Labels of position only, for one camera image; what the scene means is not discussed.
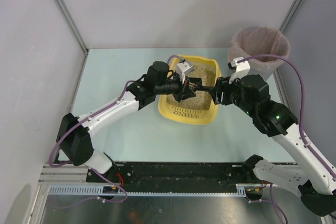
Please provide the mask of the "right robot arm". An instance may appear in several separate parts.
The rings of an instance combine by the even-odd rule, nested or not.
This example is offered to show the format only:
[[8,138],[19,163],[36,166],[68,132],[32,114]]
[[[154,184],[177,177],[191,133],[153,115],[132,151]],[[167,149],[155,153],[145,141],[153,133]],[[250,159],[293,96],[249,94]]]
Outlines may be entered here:
[[247,75],[230,81],[219,77],[209,91],[215,104],[233,104],[247,114],[257,130],[271,137],[299,165],[302,173],[274,165],[253,155],[244,165],[256,178],[291,192],[312,213],[324,217],[335,212],[335,176],[332,165],[308,138],[300,133],[298,119],[269,94],[269,85],[259,75]]

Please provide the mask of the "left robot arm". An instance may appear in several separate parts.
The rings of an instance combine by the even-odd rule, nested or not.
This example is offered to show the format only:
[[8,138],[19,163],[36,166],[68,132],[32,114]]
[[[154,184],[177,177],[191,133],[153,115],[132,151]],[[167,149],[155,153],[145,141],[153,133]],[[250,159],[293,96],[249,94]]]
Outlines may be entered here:
[[56,149],[65,153],[69,163],[85,165],[105,174],[113,161],[93,147],[92,138],[101,129],[154,102],[158,95],[171,94],[178,101],[195,97],[187,76],[193,70],[194,66],[184,59],[174,70],[166,62],[154,62],[138,80],[128,81],[121,94],[111,102],[81,116],[66,114],[61,120]]

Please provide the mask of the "black litter scoop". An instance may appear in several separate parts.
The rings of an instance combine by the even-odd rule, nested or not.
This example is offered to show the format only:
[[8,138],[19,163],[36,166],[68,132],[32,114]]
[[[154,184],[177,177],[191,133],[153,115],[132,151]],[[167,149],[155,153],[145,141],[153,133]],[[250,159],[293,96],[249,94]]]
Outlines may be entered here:
[[204,91],[204,92],[210,92],[210,91],[214,91],[215,87],[209,87],[209,86],[203,86],[202,84],[196,84],[193,87],[194,91]]

